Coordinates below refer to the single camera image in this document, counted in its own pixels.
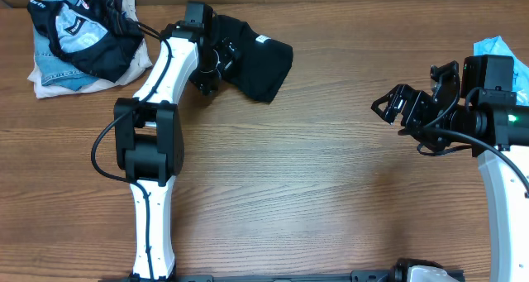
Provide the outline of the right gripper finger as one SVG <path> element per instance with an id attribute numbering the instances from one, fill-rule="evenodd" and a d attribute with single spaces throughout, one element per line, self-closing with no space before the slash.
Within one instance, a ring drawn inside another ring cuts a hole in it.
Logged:
<path id="1" fill-rule="evenodd" d="M 407 84 L 398 84 L 381 98 L 373 101 L 371 110 L 385 122 L 393 124 L 396 116 L 403 110 L 407 100 L 412 98 L 413 88 Z"/>
<path id="2" fill-rule="evenodd" d="M 459 64 L 451 61 L 442 66 L 432 65 L 430 68 L 431 100 L 434 104 L 452 104 L 459 99 L 458 86 Z"/>

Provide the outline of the black t-shirt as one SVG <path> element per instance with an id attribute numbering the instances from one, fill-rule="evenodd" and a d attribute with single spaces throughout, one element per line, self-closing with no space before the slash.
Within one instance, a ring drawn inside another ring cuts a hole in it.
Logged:
<path id="1" fill-rule="evenodd" d="M 255 32 L 227 15 L 214 19 L 221 77 L 247 97 L 271 103 L 293 63 L 293 47 Z"/>

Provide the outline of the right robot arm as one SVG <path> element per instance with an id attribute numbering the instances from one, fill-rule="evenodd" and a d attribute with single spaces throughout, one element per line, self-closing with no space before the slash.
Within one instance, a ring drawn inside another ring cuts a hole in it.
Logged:
<path id="1" fill-rule="evenodd" d="M 372 110 L 417 151 L 443 156 L 470 150 L 488 204 L 492 281 L 528 279 L 528 108 L 517 104 L 514 59 L 476 55 L 430 69 L 431 92 L 398 84 Z"/>

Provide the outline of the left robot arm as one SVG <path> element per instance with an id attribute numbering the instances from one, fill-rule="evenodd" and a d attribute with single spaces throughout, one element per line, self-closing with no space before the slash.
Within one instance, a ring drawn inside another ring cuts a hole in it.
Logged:
<path id="1" fill-rule="evenodd" d="M 117 163 L 125 173 L 136 211 L 136 259 L 130 281 L 174 281 L 171 199 L 184 158 L 178 103 L 187 83 L 204 95 L 218 90 L 231 54 L 214 48 L 220 26 L 214 10 L 188 2 L 183 20 L 160 33 L 160 55 L 132 98 L 114 106 Z"/>

